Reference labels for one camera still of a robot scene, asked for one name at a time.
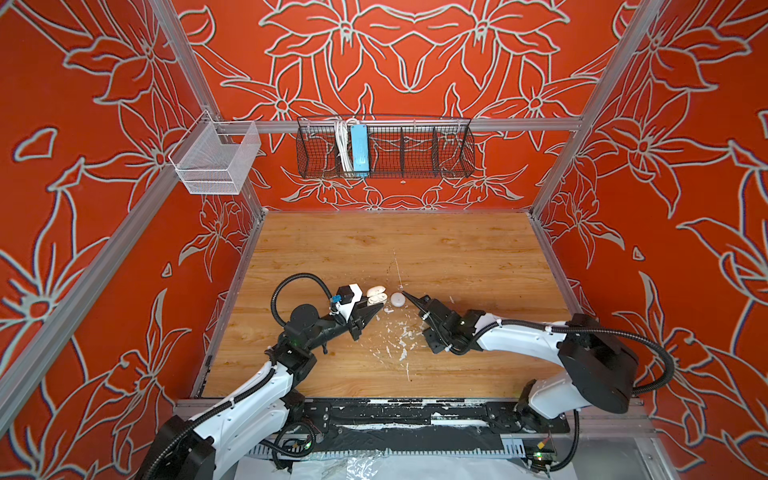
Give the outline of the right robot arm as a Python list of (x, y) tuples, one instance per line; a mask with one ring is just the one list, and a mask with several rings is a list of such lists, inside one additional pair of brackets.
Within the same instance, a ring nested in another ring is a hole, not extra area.
[[(436, 298), (402, 295), (418, 308), (428, 325), (423, 335), (435, 354), (501, 351), (562, 369), (546, 380), (529, 381), (517, 400), (515, 415), (530, 429), (585, 407), (624, 414), (632, 398), (668, 385), (676, 373), (675, 359), (662, 345), (636, 333), (604, 328), (585, 314), (555, 323), (507, 319), (482, 310), (461, 315)], [(627, 340), (658, 357), (662, 363), (659, 378), (636, 383), (639, 358), (625, 344)]]

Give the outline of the white earbud charging case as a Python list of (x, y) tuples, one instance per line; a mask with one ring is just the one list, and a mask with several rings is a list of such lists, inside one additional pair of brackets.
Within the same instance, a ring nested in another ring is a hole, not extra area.
[(382, 304), (387, 301), (388, 295), (386, 293), (386, 287), (383, 285), (377, 285), (371, 287), (366, 292), (367, 304), (375, 305)]

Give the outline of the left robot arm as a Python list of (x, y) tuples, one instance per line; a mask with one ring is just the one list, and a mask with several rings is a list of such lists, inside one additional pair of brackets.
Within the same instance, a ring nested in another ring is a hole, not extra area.
[[(278, 309), (282, 290), (297, 280), (315, 282), (328, 311), (320, 314), (302, 304), (283, 319)], [(266, 351), (262, 368), (231, 394), (188, 419), (172, 416), (149, 447), (139, 479), (221, 479), (256, 445), (277, 456), (303, 458), (316, 444), (313, 427), (301, 415), (303, 398), (296, 387), (315, 367), (315, 349), (349, 335), (358, 340), (385, 306), (383, 286), (363, 290), (357, 284), (331, 291), (312, 273), (282, 280), (270, 298), (270, 312), (282, 331)]]

